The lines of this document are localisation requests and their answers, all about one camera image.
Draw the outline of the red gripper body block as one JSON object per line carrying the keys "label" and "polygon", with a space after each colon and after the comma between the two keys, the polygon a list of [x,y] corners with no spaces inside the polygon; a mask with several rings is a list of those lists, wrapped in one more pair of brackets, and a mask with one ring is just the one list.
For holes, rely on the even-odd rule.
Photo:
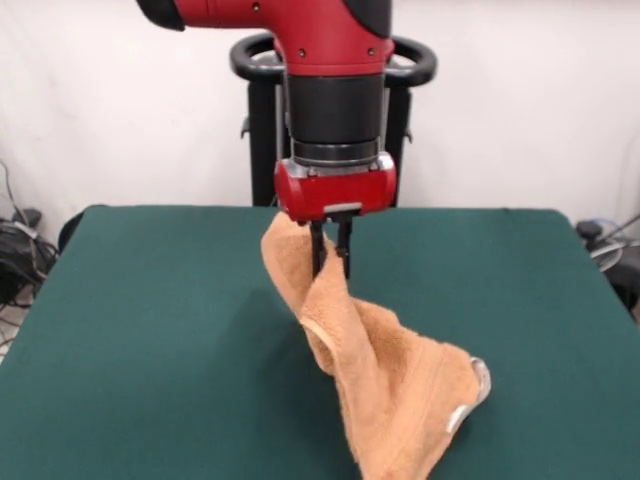
{"label": "red gripper body block", "polygon": [[274,180],[281,209],[296,222],[383,211],[397,186],[395,163],[388,154],[350,167],[311,167],[283,159],[276,163]]}

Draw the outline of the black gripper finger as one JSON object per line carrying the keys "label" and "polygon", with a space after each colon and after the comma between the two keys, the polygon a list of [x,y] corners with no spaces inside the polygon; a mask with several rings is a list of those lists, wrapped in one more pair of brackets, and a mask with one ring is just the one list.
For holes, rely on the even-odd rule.
{"label": "black gripper finger", "polygon": [[352,229],[353,221],[350,217],[346,217],[338,222],[336,253],[342,259],[346,278],[350,277],[351,271],[350,241]]}
{"label": "black gripper finger", "polygon": [[317,276],[321,272],[327,255],[323,225],[323,222],[311,222],[309,226],[311,236],[313,276]]}

